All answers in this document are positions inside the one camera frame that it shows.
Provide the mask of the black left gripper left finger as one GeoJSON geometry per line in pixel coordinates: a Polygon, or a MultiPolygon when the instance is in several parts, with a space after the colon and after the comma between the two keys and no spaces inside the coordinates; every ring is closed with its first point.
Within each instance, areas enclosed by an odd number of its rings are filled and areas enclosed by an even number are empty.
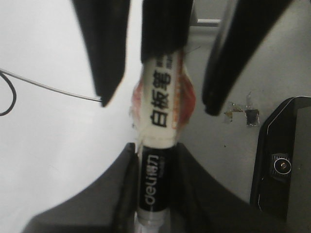
{"type": "Polygon", "coordinates": [[[124,75],[130,1],[74,0],[72,3],[86,46],[95,92],[105,107],[124,75]]]}

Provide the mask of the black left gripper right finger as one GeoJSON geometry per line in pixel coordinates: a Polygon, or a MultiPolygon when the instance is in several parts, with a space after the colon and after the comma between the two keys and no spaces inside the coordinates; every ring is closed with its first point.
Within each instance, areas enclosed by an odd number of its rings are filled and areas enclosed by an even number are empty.
{"type": "Polygon", "coordinates": [[[290,0],[230,0],[212,47],[204,78],[205,112],[219,115],[240,73],[290,0]]]}

